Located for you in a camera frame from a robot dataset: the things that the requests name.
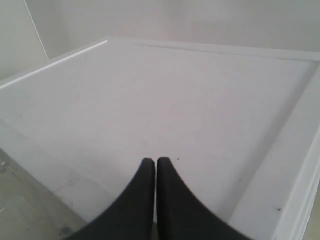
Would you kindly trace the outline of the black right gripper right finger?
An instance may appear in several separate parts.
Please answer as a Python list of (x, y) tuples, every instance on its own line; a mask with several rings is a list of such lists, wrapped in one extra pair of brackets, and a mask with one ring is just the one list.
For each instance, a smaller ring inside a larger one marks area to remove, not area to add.
[(208, 210), (168, 157), (157, 161), (156, 214), (160, 240), (247, 240)]

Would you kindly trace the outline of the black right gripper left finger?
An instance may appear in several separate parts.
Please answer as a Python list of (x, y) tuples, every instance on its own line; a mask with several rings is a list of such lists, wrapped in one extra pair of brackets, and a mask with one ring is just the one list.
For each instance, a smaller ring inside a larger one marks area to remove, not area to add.
[(154, 223), (155, 162), (145, 158), (122, 194), (69, 240), (150, 240)]

